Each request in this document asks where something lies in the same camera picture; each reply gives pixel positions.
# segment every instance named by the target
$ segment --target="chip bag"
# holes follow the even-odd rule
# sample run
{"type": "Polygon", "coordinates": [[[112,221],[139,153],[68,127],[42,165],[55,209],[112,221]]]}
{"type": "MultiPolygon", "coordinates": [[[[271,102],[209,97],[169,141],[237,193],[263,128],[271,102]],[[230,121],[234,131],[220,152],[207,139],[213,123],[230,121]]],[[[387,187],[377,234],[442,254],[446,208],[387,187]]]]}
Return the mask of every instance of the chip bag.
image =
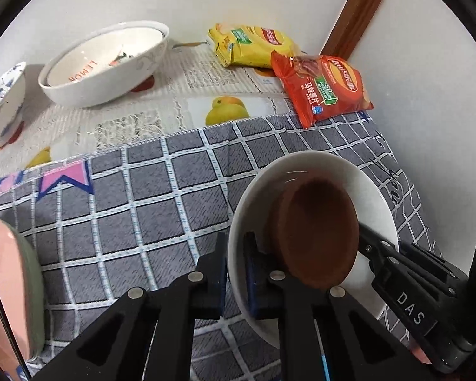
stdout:
{"type": "Polygon", "coordinates": [[[272,68],[272,51],[286,56],[300,54],[285,34],[269,28],[216,24],[208,30],[213,50],[224,67],[232,64],[272,68]]]}
{"type": "Polygon", "coordinates": [[[272,52],[271,62],[305,129],[318,120],[374,108],[360,73],[340,57],[272,52]]]}

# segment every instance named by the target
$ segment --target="gray checkered cloth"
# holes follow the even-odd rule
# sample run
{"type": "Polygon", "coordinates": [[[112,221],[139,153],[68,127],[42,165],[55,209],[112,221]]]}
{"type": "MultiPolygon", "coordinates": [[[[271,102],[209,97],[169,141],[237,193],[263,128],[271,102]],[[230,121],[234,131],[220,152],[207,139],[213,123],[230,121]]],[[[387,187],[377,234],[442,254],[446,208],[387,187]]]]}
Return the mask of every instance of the gray checkered cloth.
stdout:
{"type": "MultiPolygon", "coordinates": [[[[33,372],[132,286],[168,286],[192,271],[226,231],[258,171],[301,150],[326,150],[362,169],[391,209],[399,237],[440,252],[421,202],[366,114],[303,130],[293,115],[255,118],[123,146],[89,158],[95,194],[59,184],[36,203],[38,177],[0,196],[0,218],[36,248],[46,290],[47,341],[33,372]]],[[[387,309],[381,321],[402,342],[409,334],[387,309]]],[[[260,339],[227,286],[224,317],[196,323],[191,378],[268,381],[279,352],[260,339]]]]}

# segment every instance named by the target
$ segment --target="wooden trim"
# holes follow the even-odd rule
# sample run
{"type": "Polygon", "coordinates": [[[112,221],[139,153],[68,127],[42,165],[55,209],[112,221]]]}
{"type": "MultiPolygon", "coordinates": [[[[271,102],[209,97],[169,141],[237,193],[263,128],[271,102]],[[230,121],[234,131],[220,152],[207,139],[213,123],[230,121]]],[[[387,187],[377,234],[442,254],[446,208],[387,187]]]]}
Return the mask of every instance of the wooden trim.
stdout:
{"type": "Polygon", "coordinates": [[[382,0],[347,0],[321,54],[347,60],[372,20],[382,0]]]}

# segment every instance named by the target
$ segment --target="wall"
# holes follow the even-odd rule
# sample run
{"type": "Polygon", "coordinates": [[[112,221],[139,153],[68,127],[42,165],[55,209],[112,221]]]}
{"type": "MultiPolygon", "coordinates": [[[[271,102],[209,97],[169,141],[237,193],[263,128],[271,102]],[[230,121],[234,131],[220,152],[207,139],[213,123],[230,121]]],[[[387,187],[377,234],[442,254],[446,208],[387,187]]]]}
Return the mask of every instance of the wall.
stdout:
{"type": "Polygon", "coordinates": [[[217,22],[278,28],[303,50],[321,50],[346,0],[32,0],[0,39],[0,75],[16,62],[44,64],[74,40],[128,20],[158,20],[180,42],[217,22]]]}
{"type": "Polygon", "coordinates": [[[476,245],[476,44],[441,0],[383,0],[350,58],[444,256],[476,245]]]}

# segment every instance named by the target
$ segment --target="metal screw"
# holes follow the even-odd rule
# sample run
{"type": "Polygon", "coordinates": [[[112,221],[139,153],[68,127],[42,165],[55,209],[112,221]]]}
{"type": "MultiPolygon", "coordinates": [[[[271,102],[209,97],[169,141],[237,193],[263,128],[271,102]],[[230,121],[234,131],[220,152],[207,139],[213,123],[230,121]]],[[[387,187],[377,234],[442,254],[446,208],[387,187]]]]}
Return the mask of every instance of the metal screw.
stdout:
{"type": "Polygon", "coordinates": [[[136,286],[135,288],[129,289],[129,291],[127,292],[127,296],[128,296],[130,299],[137,299],[137,298],[142,297],[143,292],[144,292],[144,291],[143,291],[141,288],[138,288],[138,287],[136,286]]]}
{"type": "Polygon", "coordinates": [[[330,295],[332,297],[343,297],[346,294],[346,290],[341,286],[332,286],[330,288],[330,295]]]}
{"type": "Polygon", "coordinates": [[[270,278],[274,281],[282,281],[286,277],[285,273],[282,271],[272,271],[270,272],[270,278]]]}
{"type": "Polygon", "coordinates": [[[199,282],[204,278],[202,272],[194,271],[189,274],[189,281],[191,282],[199,282]]]}

